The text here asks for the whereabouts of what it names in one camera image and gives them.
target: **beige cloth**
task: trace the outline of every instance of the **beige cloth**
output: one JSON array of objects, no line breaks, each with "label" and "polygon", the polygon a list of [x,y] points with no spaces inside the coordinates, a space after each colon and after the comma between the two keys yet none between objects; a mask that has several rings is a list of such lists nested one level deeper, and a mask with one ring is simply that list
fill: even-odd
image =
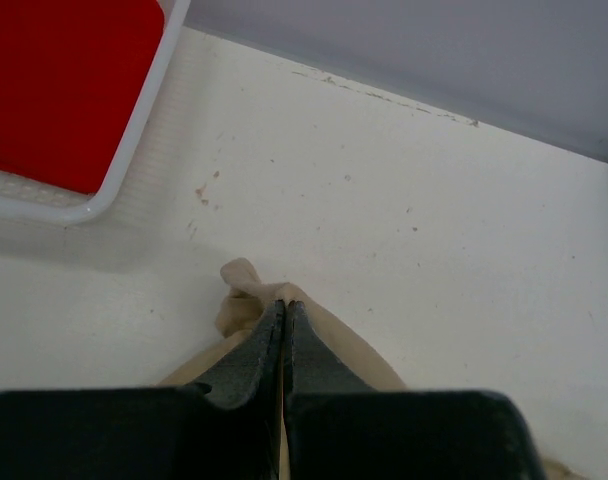
[{"label": "beige cloth", "polygon": [[[160,382],[160,385],[184,385],[206,372],[248,338],[268,305],[283,300],[286,304],[291,301],[303,302],[318,337],[366,383],[384,391],[406,389],[402,379],[373,347],[339,318],[314,302],[298,286],[292,283],[262,283],[251,262],[245,258],[224,265],[221,275],[231,287],[215,320],[215,326],[224,340],[196,355]],[[583,478],[557,462],[546,459],[543,462],[549,480]],[[289,478],[284,421],[280,445],[280,478]]]}]

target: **white table surface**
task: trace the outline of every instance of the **white table surface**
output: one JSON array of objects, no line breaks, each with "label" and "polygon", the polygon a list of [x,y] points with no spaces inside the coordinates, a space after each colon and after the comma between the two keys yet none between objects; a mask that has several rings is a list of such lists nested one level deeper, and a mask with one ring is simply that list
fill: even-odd
[{"label": "white table surface", "polygon": [[608,166],[193,30],[107,215],[0,220],[0,389],[156,382],[237,256],[608,479]]}]

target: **gray wall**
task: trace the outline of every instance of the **gray wall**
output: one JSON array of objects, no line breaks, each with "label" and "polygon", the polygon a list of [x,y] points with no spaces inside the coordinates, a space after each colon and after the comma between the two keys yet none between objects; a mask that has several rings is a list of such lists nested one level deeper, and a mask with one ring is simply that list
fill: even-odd
[{"label": "gray wall", "polygon": [[608,162],[608,0],[193,0],[187,24]]}]

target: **stain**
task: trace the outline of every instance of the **stain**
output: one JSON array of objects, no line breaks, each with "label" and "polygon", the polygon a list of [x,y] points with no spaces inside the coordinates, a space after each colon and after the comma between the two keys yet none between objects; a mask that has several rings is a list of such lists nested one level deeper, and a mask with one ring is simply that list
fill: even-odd
[{"label": "stain", "polygon": [[197,198],[202,198],[204,196],[204,191],[206,190],[206,183],[204,183],[204,185],[202,185],[201,188],[197,188],[195,189],[195,195],[197,195]]},{"label": "stain", "polygon": [[475,127],[475,128],[480,127],[480,122],[478,120],[473,120],[472,118],[466,118],[466,117],[458,118],[455,115],[451,115],[449,113],[442,113],[442,114],[438,114],[437,116],[443,117],[443,118],[448,118],[451,122],[462,123],[464,125],[468,125],[469,127]]},{"label": "stain", "polygon": [[[310,70],[313,71],[313,72],[321,73],[321,70],[318,70],[318,69],[311,68]],[[344,90],[349,90],[351,92],[359,93],[360,95],[367,95],[369,97],[378,98],[378,99],[383,100],[385,102],[394,103],[395,105],[399,105],[400,107],[413,108],[408,103],[398,102],[398,101],[392,100],[390,98],[385,97],[384,95],[380,95],[380,94],[375,93],[375,92],[367,92],[367,91],[363,91],[363,90],[355,90],[355,89],[349,87],[348,85],[338,84],[337,81],[334,80],[333,77],[330,76],[330,75],[326,76],[324,78],[315,78],[315,77],[311,77],[309,75],[306,75],[305,73],[302,73],[302,72],[296,72],[295,70],[292,70],[291,73],[294,74],[294,75],[300,75],[301,77],[310,78],[311,80],[315,80],[316,82],[328,83],[329,85],[333,85],[334,87],[338,87],[338,88],[342,88]]]}]

